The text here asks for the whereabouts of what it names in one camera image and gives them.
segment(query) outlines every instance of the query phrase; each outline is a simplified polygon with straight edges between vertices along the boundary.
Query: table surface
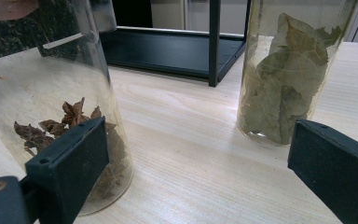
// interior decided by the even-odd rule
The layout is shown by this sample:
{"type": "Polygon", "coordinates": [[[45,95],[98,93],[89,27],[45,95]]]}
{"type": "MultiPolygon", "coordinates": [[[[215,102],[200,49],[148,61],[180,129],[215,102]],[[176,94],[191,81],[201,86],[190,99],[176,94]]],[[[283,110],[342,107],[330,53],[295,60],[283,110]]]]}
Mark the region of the table surface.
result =
{"type": "MultiPolygon", "coordinates": [[[[76,223],[340,223],[287,168],[288,147],[236,128],[243,55],[216,87],[110,67],[134,176],[76,223]]],[[[358,43],[343,43],[313,120],[358,141],[358,43]]],[[[24,172],[0,141],[0,176],[24,172]]]]}

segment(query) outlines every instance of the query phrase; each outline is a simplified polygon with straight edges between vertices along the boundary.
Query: black metal frame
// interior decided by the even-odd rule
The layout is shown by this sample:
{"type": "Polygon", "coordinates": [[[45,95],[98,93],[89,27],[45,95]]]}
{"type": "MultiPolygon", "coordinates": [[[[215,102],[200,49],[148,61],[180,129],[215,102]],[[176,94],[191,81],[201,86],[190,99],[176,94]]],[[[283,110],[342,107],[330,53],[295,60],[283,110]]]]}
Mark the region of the black metal frame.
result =
{"type": "MultiPolygon", "coordinates": [[[[209,83],[209,86],[216,87],[217,84],[224,78],[226,73],[228,72],[229,68],[236,62],[238,57],[244,52],[245,49],[245,43],[246,43],[246,35],[248,30],[248,20],[249,20],[249,10],[250,10],[251,1],[248,0],[247,2],[247,8],[246,8],[246,21],[245,21],[245,29],[244,29],[244,35],[243,37],[233,37],[233,36],[224,36],[220,35],[220,8],[221,8],[221,0],[211,0],[210,1],[210,33],[208,35],[203,34],[191,34],[186,32],[176,32],[173,33],[171,31],[147,31],[147,30],[137,30],[137,29],[131,29],[131,30],[123,30],[118,29],[117,31],[111,32],[111,33],[102,33],[100,34],[101,40],[103,43],[103,51],[105,53],[106,61],[108,64],[112,65],[119,65],[119,66],[126,66],[131,68],[138,68],[143,70],[152,70],[152,71],[159,71],[163,72],[164,75],[168,76],[183,76],[191,79],[206,79],[209,83]],[[205,49],[192,49],[195,54],[199,54],[200,57],[206,58],[207,61],[204,63],[207,63],[208,65],[205,67],[205,69],[197,70],[193,68],[188,67],[180,67],[180,66],[167,66],[167,64],[158,64],[156,62],[145,62],[145,61],[132,61],[133,55],[125,55],[124,57],[122,55],[118,54],[128,54],[127,51],[131,51],[133,53],[134,51],[138,50],[135,49],[135,46],[129,46],[134,43],[131,43],[130,41],[126,40],[126,37],[129,38],[138,38],[141,35],[155,35],[156,38],[162,37],[163,35],[166,35],[166,38],[171,38],[172,41],[175,41],[175,38],[194,38],[194,41],[199,43],[200,40],[207,41],[207,47],[205,49]],[[220,58],[222,62],[219,62],[219,53],[222,54],[222,50],[219,48],[222,48],[222,40],[230,43],[233,43],[233,50],[228,55],[225,55],[225,58],[220,58]],[[117,47],[115,45],[125,45],[125,47],[131,48],[131,50],[117,50],[117,47]]],[[[149,48],[149,49],[139,49],[142,53],[145,53],[147,55],[153,55],[159,54],[156,49],[149,48]]]]}

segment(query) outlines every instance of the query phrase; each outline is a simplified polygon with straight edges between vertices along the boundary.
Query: jar of dried leaves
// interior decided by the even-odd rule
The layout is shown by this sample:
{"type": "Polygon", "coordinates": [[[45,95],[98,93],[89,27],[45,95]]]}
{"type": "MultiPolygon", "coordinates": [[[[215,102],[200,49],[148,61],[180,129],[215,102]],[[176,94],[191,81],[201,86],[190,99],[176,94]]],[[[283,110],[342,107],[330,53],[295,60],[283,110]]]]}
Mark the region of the jar of dried leaves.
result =
{"type": "Polygon", "coordinates": [[[92,213],[114,202],[133,173],[98,31],[88,1],[35,7],[0,19],[0,138],[23,166],[69,129],[104,116],[110,163],[80,214],[92,213]]]}
{"type": "Polygon", "coordinates": [[[257,142],[287,146],[310,119],[356,0],[254,0],[237,126],[257,142]]]}

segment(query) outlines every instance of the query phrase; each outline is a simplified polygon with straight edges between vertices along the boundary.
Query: glass jar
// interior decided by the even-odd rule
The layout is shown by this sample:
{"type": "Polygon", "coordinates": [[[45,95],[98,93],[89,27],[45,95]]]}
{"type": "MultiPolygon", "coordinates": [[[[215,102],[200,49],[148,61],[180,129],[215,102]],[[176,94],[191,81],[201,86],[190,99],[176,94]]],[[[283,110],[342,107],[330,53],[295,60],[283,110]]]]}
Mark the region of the glass jar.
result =
{"type": "Polygon", "coordinates": [[[68,129],[105,116],[110,163],[80,214],[95,212],[127,189],[133,168],[90,2],[19,2],[0,0],[0,139],[24,167],[68,129]]]}
{"type": "Polygon", "coordinates": [[[356,0],[253,0],[237,126],[257,142],[287,146],[310,119],[356,0]]]}

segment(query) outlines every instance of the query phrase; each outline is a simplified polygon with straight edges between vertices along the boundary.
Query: clear glass container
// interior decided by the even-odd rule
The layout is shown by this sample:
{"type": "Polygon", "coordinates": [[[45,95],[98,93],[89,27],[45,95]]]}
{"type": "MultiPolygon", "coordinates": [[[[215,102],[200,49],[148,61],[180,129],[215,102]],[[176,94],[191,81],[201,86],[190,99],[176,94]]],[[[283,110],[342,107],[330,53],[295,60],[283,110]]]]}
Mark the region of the clear glass container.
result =
{"type": "Polygon", "coordinates": [[[0,4],[0,139],[24,167],[66,130],[105,116],[110,163],[80,214],[106,207],[133,168],[90,2],[0,4]]]}
{"type": "Polygon", "coordinates": [[[237,126],[257,142],[290,145],[310,119],[356,0],[253,0],[237,126]]]}

